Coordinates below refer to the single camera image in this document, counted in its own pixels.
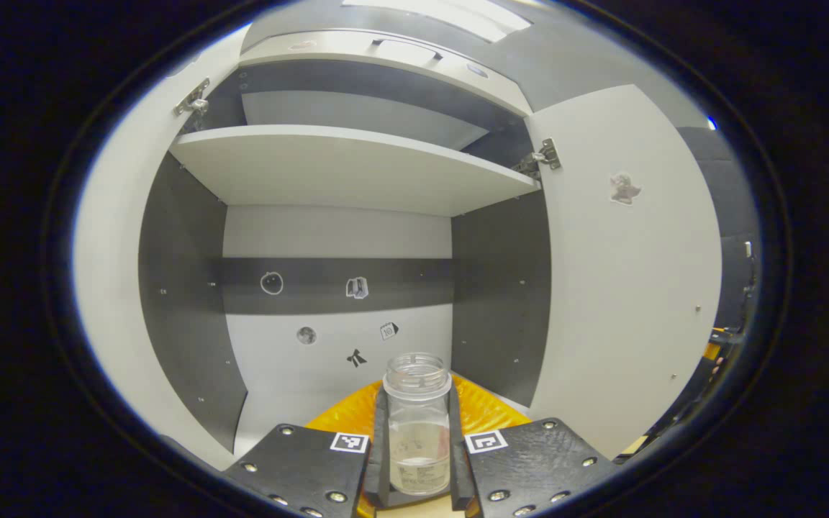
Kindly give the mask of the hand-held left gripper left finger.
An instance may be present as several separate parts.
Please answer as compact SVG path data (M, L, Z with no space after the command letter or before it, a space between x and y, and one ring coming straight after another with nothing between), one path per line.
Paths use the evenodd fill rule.
M224 476L262 518L376 518L389 490L386 410L374 381L308 426L277 423Z

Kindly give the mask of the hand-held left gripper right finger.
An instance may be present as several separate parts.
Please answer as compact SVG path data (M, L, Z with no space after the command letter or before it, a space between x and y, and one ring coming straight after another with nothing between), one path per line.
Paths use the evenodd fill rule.
M458 376L450 395L450 491L466 518L578 518L620 471L561 419L532 421Z

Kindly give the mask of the clear glass bottle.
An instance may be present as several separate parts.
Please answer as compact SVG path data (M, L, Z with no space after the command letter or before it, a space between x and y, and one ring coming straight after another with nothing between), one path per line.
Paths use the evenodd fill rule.
M412 497L450 485L450 391L442 358L409 352L392 358L383 376L389 428L389 484Z

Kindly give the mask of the white cabinet door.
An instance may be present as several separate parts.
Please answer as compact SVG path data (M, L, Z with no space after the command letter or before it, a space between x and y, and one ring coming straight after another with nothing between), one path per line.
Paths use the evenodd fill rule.
M213 42L125 109L90 167L73 226L73 291L102 373L148 432L213 468L235 457L191 415L159 365L142 315L138 253L148 192L186 122L173 109L201 81L217 84L237 68L247 32L242 26Z
M703 357L722 280L716 210L680 132L637 86L556 103L527 130L560 162L540 167L551 301L530 415L561 419L611 460Z

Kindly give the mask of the white cabinet shelf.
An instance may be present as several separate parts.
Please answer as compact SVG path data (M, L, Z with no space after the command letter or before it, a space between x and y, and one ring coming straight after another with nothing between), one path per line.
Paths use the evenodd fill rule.
M246 125L181 135L171 155L230 206L326 206L456 217L541 187L415 139L339 127Z
M461 406L463 432L490 432L523 425L530 422L529 407L473 381L454 375L453 388L458 393ZM325 400L302 402L300 393L287 396L263 396L260 391L250 391L243 404L243 412L235 437L235 455L249 452L274 426L299 425L320 432L349 432L373 437L376 399L381 381L373 381L353 393L337 399L336 393L324 393Z

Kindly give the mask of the white and grey cabinet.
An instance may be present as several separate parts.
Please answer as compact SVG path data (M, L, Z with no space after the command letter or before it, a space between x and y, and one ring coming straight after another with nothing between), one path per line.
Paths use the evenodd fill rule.
M240 66L208 86L176 137L246 125L384 132L503 167L529 148L525 117L457 86L346 61ZM142 311L191 415L235 456L250 391L325 400L370 381L353 367L418 345L450 354L452 219L326 206L230 206L175 160L142 217Z

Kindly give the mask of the metal door hinge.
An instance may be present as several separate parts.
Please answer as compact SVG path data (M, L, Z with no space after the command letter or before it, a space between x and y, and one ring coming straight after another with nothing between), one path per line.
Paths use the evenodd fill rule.
M204 92L210 85L210 79L204 78L195 86L184 98L179 101L172 112L175 116L181 116L184 112L197 112L197 114L205 114L209 109L209 101L204 98Z
M542 147L539 150L532 151L521 158L516 165L512 166L511 170L539 181L542 179L542 170L540 169L542 166L547 166L552 171L561 168L561 160L557 154L555 141L552 138L543 139Z

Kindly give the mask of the long ceiling light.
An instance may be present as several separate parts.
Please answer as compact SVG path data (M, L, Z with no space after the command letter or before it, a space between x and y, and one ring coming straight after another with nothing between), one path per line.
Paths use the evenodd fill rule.
M498 42L533 25L532 21L491 0L342 0L342 5L418 14L486 42Z

